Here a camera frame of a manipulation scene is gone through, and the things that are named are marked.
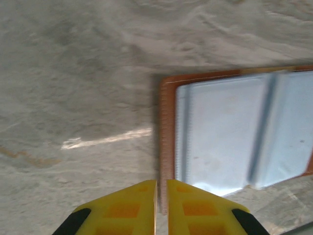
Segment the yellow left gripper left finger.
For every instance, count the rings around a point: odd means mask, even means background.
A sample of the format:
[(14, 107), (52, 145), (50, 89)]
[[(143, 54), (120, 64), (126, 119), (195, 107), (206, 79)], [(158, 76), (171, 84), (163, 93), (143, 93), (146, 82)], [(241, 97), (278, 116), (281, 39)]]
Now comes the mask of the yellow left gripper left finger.
[(146, 180), (78, 206), (56, 235), (154, 235), (157, 182)]

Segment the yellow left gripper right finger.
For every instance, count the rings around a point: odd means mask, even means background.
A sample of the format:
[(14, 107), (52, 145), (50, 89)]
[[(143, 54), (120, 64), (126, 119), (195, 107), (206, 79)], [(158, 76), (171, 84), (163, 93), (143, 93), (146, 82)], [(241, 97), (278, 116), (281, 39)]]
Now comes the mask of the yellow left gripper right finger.
[(168, 234), (265, 235), (243, 205), (178, 180), (167, 181)]

